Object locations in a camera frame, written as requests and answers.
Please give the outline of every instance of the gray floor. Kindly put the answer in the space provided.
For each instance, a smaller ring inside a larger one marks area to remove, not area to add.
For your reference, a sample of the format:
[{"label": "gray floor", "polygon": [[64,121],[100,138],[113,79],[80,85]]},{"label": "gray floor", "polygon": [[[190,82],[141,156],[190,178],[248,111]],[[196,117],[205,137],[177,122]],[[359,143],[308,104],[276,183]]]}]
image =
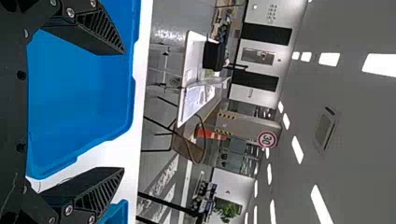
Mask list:
[{"label": "gray floor", "polygon": [[[184,45],[185,34],[188,30],[193,30],[202,35],[210,33],[212,27],[211,22],[214,13],[214,5],[216,0],[155,0],[153,6],[153,18],[151,27],[151,43],[164,43],[166,45],[179,46]],[[149,66],[161,67],[163,61],[158,52],[150,52]],[[180,70],[180,56],[170,57],[170,70],[177,73]],[[159,74],[148,72],[148,83],[158,80]],[[162,97],[177,103],[177,95],[160,94],[158,92],[147,92],[148,97],[145,103],[145,116],[156,119],[161,123],[169,124],[176,116],[176,110],[167,104],[158,102],[153,95],[161,95]],[[203,113],[208,113],[213,105],[209,105],[204,109]],[[149,122],[144,122],[142,149],[149,148],[168,148],[170,143],[169,137],[156,137],[153,134],[163,132]],[[140,159],[140,177],[139,190],[154,194],[156,197],[165,199],[174,188],[173,203],[180,204],[184,180],[186,175],[187,160],[178,156],[177,168],[173,169],[172,162],[175,161],[177,154],[174,151],[161,153],[142,153]],[[197,184],[200,173],[205,172],[205,179],[210,178],[212,168],[205,165],[193,166],[191,170],[191,179],[189,185],[188,199],[192,195],[195,185]],[[143,210],[139,211],[141,216],[148,219],[156,220],[164,223],[168,214],[171,212],[169,208],[161,207],[155,203],[139,199]],[[172,224],[178,223],[179,213],[172,211]],[[189,223],[189,219],[185,216],[183,223]]]},{"label": "gray floor", "polygon": [[216,0],[155,0],[151,43],[184,46],[188,30],[209,34]]}]

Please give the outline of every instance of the desk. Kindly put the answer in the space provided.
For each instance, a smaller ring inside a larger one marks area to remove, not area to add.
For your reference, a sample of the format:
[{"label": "desk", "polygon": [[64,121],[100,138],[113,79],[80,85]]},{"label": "desk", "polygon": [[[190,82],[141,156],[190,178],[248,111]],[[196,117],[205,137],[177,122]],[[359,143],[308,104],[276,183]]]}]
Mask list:
[{"label": "desk", "polygon": [[204,35],[199,35],[193,31],[188,31],[186,35],[185,54],[182,66],[182,91],[179,97],[177,112],[177,127],[181,127],[194,114],[210,102],[216,94],[215,87],[194,86],[194,83],[204,78],[203,69],[204,48],[206,41],[216,42],[207,39]]},{"label": "desk", "polygon": [[129,222],[135,224],[137,181],[139,179],[140,148],[142,140],[143,110],[146,94],[146,74],[149,59],[149,38],[151,29],[152,0],[141,3],[140,35],[134,46],[134,79],[136,81],[134,97],[134,123],[131,129],[111,142],[105,142],[81,155],[78,161],[45,180],[28,178],[35,191],[52,188],[67,178],[76,176],[98,166],[124,167],[125,175],[120,188],[113,199],[129,202]]}]

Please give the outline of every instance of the speed limit sign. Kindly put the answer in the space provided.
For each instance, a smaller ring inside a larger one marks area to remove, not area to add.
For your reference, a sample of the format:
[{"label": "speed limit sign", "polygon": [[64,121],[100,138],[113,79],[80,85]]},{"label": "speed limit sign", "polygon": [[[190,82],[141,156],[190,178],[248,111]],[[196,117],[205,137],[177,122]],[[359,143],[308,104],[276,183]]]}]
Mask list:
[{"label": "speed limit sign", "polygon": [[277,138],[274,133],[266,131],[259,135],[259,138],[257,139],[257,141],[259,142],[260,146],[262,146],[262,147],[273,148],[274,146],[276,146]]}]

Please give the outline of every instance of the ceiling light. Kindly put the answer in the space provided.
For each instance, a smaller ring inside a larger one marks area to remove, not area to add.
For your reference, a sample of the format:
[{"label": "ceiling light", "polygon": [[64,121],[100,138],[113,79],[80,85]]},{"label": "ceiling light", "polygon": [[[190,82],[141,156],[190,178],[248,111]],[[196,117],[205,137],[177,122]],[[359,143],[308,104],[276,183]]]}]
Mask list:
[{"label": "ceiling light", "polygon": [[369,54],[363,72],[396,77],[396,54]]},{"label": "ceiling light", "polygon": [[257,205],[254,206],[253,223],[257,224]]},{"label": "ceiling light", "polygon": [[319,188],[317,185],[314,186],[311,192],[311,199],[314,203],[315,210],[317,210],[318,218],[321,224],[333,224],[332,217],[330,216],[329,210],[327,210],[327,206],[324,203],[323,197],[320,194]]},{"label": "ceiling light", "polygon": [[259,164],[256,163],[256,168],[254,169],[254,175],[259,173]]},{"label": "ceiling light", "polygon": [[338,64],[339,59],[340,53],[321,53],[319,58],[319,64],[335,67]]},{"label": "ceiling light", "polygon": [[311,62],[311,57],[312,57],[311,52],[303,52],[303,55],[301,56],[301,61],[309,63]]},{"label": "ceiling light", "polygon": [[259,194],[259,182],[256,180],[256,182],[254,182],[254,198],[257,198],[258,194]]},{"label": "ceiling light", "polygon": [[299,58],[300,58],[300,52],[294,51],[293,54],[291,55],[291,58],[292,58],[293,60],[299,60]]},{"label": "ceiling light", "polygon": [[290,127],[290,120],[286,113],[283,115],[283,124],[285,125],[286,130],[288,130]]},{"label": "ceiling light", "polygon": [[267,158],[267,160],[270,158],[270,148],[269,147],[267,147],[265,149],[265,157]]},{"label": "ceiling light", "polygon": [[298,142],[298,139],[296,136],[293,137],[291,140],[291,146],[293,147],[294,154],[296,155],[297,162],[301,164],[304,158],[304,153],[303,150],[301,149],[300,143]]},{"label": "ceiling light", "polygon": [[271,224],[276,224],[276,213],[275,213],[275,202],[274,200],[270,203],[270,215],[271,215]]},{"label": "ceiling light", "polygon": [[267,167],[267,177],[268,177],[268,185],[271,185],[271,183],[272,183],[272,167],[271,167],[271,163],[269,163],[268,167]]},{"label": "ceiling light", "polygon": [[285,107],[283,106],[282,102],[279,101],[279,103],[277,104],[277,109],[279,109],[279,112],[280,112],[280,113],[283,113],[283,109],[284,109],[284,108],[285,108]]}]

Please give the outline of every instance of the air vent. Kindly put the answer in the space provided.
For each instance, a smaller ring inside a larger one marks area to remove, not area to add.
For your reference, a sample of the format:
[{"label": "air vent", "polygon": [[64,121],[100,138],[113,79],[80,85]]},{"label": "air vent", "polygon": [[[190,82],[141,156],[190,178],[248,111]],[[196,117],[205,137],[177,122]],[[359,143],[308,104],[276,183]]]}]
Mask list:
[{"label": "air vent", "polygon": [[77,16],[77,21],[85,29],[100,36],[107,44],[124,52],[124,46],[116,26],[106,10],[99,4],[98,10]]},{"label": "air vent", "polygon": [[314,143],[319,153],[323,154],[329,147],[338,120],[338,113],[325,106],[319,115],[315,129]]},{"label": "air vent", "polygon": [[107,207],[113,200],[122,180],[123,171],[113,175],[91,192],[87,192],[76,200],[78,210],[93,211],[97,215],[97,220],[102,217]]}]

